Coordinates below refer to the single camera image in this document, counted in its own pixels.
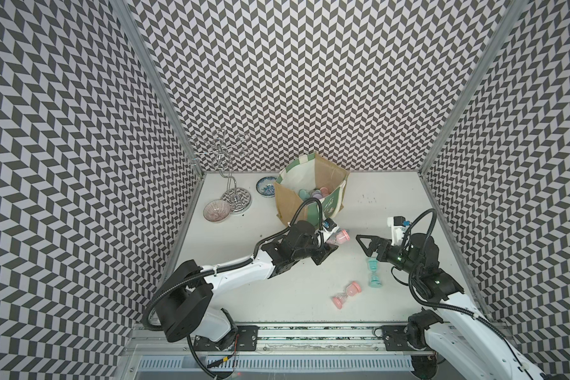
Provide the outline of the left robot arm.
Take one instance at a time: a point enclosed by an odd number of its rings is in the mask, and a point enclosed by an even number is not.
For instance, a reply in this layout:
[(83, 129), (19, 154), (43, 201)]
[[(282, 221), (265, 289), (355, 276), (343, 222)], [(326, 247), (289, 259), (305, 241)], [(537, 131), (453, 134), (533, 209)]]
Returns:
[(337, 224), (324, 215), (311, 223), (301, 220), (301, 214), (297, 210), (286, 228), (259, 240), (249, 256), (209, 266), (193, 260), (179, 265), (143, 311), (143, 327), (164, 332), (169, 342), (200, 337), (221, 350), (229, 348), (239, 327), (226, 309), (212, 306), (215, 296), (270, 280), (307, 258), (320, 265), (337, 250), (329, 243)]

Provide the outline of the metal base rail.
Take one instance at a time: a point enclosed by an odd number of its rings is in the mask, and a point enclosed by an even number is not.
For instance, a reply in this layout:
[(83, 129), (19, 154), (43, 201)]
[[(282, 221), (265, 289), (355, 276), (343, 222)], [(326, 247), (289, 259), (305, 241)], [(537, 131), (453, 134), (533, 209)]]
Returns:
[[(193, 335), (193, 349), (201, 355), (230, 353), (236, 342), (237, 353), (372, 353), (392, 352), (395, 355), (423, 355), (422, 350), (412, 348), (408, 341), (407, 324), (399, 322), (378, 323), (276, 323), (243, 322), (232, 345), (220, 350), (218, 344), (208, 338)], [(425, 332), (439, 334), (437, 340), (445, 340), (450, 346), (460, 343), (471, 348), (470, 338), (465, 337), (452, 324), (434, 324)], [(169, 343), (162, 332), (151, 332), (136, 326), (123, 355), (186, 354), (190, 352), (186, 338)]]

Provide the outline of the pink hourglass front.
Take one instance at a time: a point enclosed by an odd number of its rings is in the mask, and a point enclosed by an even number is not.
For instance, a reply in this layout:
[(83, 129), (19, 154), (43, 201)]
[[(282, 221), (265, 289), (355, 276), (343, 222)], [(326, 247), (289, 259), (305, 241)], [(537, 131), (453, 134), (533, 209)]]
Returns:
[(332, 303), (338, 310), (341, 310), (351, 297), (355, 297), (361, 292), (361, 286), (356, 281), (352, 281), (348, 286), (346, 286), (342, 293), (336, 294), (332, 297)]

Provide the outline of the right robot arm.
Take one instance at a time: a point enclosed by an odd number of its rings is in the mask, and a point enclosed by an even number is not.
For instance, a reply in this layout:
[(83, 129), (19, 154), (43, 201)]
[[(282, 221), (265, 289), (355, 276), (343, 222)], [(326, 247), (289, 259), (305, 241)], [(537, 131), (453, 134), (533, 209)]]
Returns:
[(390, 239), (356, 235), (367, 257), (407, 275), (404, 284), (423, 308), (408, 318), (408, 346), (440, 354), (466, 379), (548, 379), (440, 267), (439, 248), (432, 237), (437, 219), (437, 211), (431, 208), (411, 222), (391, 218)]

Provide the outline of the pink glass bowl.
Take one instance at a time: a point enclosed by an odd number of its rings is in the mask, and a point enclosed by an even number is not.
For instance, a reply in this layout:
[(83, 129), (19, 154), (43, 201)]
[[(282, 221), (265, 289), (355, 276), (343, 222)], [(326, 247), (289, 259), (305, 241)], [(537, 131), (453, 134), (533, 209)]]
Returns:
[(209, 202), (203, 210), (203, 217), (210, 223), (221, 223), (231, 214), (231, 205), (223, 199)]

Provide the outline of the green canvas Christmas bag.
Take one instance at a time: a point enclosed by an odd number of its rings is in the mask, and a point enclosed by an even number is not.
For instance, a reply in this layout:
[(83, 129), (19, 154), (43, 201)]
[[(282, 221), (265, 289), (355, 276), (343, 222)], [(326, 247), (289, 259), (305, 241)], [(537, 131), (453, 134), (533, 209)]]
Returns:
[(301, 155), (282, 169), (275, 181), (277, 217), (288, 225), (302, 202), (310, 203), (298, 220), (318, 225), (318, 218), (335, 218), (343, 208), (349, 172), (318, 153)]

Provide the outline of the green hourglass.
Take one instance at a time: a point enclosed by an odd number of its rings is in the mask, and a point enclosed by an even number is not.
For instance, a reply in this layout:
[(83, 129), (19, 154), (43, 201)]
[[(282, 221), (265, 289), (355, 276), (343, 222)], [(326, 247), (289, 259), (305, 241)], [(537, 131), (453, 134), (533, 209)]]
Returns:
[(368, 285), (371, 288), (381, 288), (383, 283), (378, 275), (379, 262), (375, 258), (370, 257), (367, 259), (367, 266), (370, 271)]
[(331, 195), (331, 191), (327, 187), (315, 188), (312, 190), (300, 189), (298, 196), (301, 200), (308, 200), (310, 198), (315, 198), (318, 200), (323, 200)]

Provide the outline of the pink hourglass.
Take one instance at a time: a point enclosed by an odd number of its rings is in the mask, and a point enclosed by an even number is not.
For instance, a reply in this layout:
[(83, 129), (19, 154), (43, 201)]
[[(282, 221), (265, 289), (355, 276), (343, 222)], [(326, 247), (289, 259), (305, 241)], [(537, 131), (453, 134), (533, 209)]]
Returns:
[(338, 310), (341, 310), (351, 297), (355, 297), (361, 292), (361, 286), (356, 281), (352, 281), (348, 286), (346, 286), (342, 293), (336, 294), (332, 297), (332, 303)]
[(343, 245), (350, 241), (350, 234), (346, 229), (335, 232), (326, 242), (329, 245)]

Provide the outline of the blue white ceramic bowl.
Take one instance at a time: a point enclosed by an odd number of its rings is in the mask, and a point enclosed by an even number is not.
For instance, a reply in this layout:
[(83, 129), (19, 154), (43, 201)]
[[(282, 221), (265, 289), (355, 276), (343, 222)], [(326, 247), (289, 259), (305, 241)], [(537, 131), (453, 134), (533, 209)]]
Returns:
[(275, 183), (277, 178), (273, 176), (262, 177), (256, 183), (257, 193), (265, 198), (273, 198), (276, 195)]

